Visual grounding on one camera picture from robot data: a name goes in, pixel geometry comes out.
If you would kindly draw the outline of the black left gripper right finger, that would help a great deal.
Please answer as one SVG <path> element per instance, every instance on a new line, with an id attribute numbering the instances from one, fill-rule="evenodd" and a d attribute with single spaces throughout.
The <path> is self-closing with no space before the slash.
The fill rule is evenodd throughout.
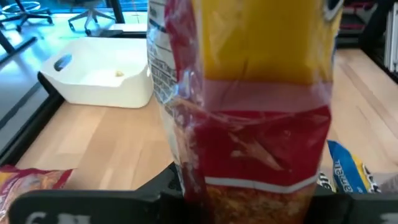
<path id="1" fill-rule="evenodd" d="M 317 185 L 305 216 L 305 224 L 342 224 L 350 204 L 349 195 L 336 194 Z"/>

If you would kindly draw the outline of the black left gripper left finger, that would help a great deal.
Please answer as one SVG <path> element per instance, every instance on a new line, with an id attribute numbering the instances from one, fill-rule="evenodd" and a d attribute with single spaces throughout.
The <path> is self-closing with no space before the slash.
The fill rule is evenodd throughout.
<path id="1" fill-rule="evenodd" d="M 154 202 L 155 210 L 150 212 L 155 218 L 155 223 L 187 223 L 187 208 L 180 186 L 177 166 L 174 162 L 136 191 L 156 198 Z"/>

